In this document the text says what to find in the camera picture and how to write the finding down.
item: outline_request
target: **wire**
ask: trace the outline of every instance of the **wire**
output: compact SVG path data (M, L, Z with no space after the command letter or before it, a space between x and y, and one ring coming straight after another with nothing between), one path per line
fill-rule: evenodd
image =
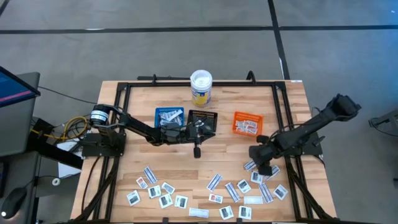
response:
M385 131L381 131L380 129L378 129L378 128L373 124L373 121L372 121L372 120L374 120L374 119L376 119L376 118L370 119L371 122L369 122L372 128L376 129L377 131L379 131L379 132L381 132L381 133L383 133L383 134L390 135L390 136L394 136L394 137L398 137L398 135L391 134L391 133L387 133L387 132L385 132Z
M87 188L88 188L88 183L90 183L90 179L91 179L91 175L93 174L93 170L95 165L97 164L98 160L100 159L100 157L98 156L97 159L94 161L93 166L91 167L90 173L88 174L88 178L87 178L87 184L85 187L85 191L83 193L83 200L81 200L81 213L83 214L84 212L84 206L85 206L85 197L86 197L86 193L87 193Z
M72 97L72 96L68 96L68 95L66 95L66 94L57 92L57 91L55 91L55 90L51 90L51 89L46 88L46 87L39 86L39 88L42 88L43 90L51 91L51 92L53 92L53 93L56 93L56 94L59 94L59 95L61 95L61 96L65 96L65 97L68 97L68 98L71 98L71 99L74 99L74 100L77 100L77 101L81 101L81 102L84 102L84 103L91 103L91 104L97 105L97 103L94 103L94 102L91 102L91 101L87 101L87 100L81 100L81 99L79 99L79 98L75 98L75 97Z

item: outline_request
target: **computer screen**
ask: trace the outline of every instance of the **computer screen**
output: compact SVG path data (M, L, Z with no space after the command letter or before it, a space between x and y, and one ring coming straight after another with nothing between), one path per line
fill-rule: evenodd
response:
M37 96L37 90L7 70L0 69L0 107L28 100L35 96Z

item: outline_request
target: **gray floor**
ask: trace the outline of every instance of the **gray floor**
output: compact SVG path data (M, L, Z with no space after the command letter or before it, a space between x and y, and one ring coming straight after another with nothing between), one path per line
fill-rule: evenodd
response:
M398 2L376 0L274 0L280 26L398 24ZM11 0L0 29L87 29L168 26L271 26L260 0ZM310 106L324 107L342 93L362 105L349 123L320 131L326 171L338 216L396 223L397 138L368 126L368 119L397 109L398 30L282 31L291 79L303 80ZM139 75L188 77L209 70L215 79L281 79L272 31L148 34L0 35L0 64L14 73L37 71L40 85L96 101L103 80ZM42 91L35 116L53 124L87 114L92 106ZM44 161L44 174L53 174ZM78 178L40 200L47 222L67 220Z

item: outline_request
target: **blue tray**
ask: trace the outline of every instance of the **blue tray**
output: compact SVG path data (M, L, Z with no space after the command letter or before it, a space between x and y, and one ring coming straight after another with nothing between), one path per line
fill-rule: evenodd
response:
M159 113L166 113L166 112L170 112L170 111L178 111L181 110L182 114L180 114L180 118L182 120L182 124L181 126L184 125L184 108L182 107L173 107L173 108L156 108L155 110L155 128L158 128L160 126L159 124Z

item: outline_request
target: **wooden table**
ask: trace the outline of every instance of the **wooden table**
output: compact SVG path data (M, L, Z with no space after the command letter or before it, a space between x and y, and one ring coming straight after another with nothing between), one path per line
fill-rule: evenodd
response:
M98 103L113 105L117 84L116 81L103 82ZM303 83L286 81L286 86L294 123L302 123L310 119L310 108L308 107ZM209 106L197 108L191 102L190 87L132 88L127 112L146 124L154 125L156 107L182 106L185 108L185 120L187 120L190 109L217 112L217 131L215 137L201 145L200 159L193 158L193 144L155 147L148 144L144 138L127 131L127 145L119 164L111 215L112 222L161 222L162 217L169 217L170 222L222 222L218 209L228 205L233 208L234 218L226 220L226 222L233 222L238 217L239 206L243 205L243 194L236 187L240 180L246 179L252 188L250 192L245 194L246 196L261 195L258 184L250 182L251 173L243 167L245 163L251 160L248 149L249 146L256 145L256 140L252 137L234 134L231 127L235 110L240 110L264 116L263 134L270 135L276 131L278 124L271 88L267 86L213 87L211 96L212 101ZM279 99L282 111L284 111L281 93L279 93ZM284 124L287 124L285 113L283 113L283 117ZM95 158L89 158L84 161L71 218L75 218L81 213L83 191L94 160ZM335 216L335 208L322 163L313 156L302 156L302 160L309 191L327 213ZM101 165L102 159L94 168L88 186L85 206L97 191ZM290 190L284 159L273 159L271 165L278 165L281 172L266 182L269 190L272 192L279 184ZM172 195L173 201L176 195L188 197L187 209L177 208L173 205L161 209L158 198L149 199L148 191L140 189L136 183L136 179L141 176L146 180L144 175L146 166L153 170L159 180L154 185L162 185L163 182L167 182L175 187L176 190ZM215 174L223 176L223 180L213 192L224 197L222 205L208 200L210 191L206 189L206 186ZM150 187L154 186L148 180L146 182ZM237 203L232 201L224 187L228 182L233 183L241 196L241 200ZM133 190L138 190L141 202L130 207L126 195ZM297 189L297 192L301 214L302 217L305 217L302 195L299 189ZM249 205L252 208L252 222L295 220L291 194L289 193L283 201L280 201L274 195L273 197L272 203ZM104 217L107 198L108 193L106 192L101 204L100 218ZM208 219L189 217L190 207L209 209L210 217Z

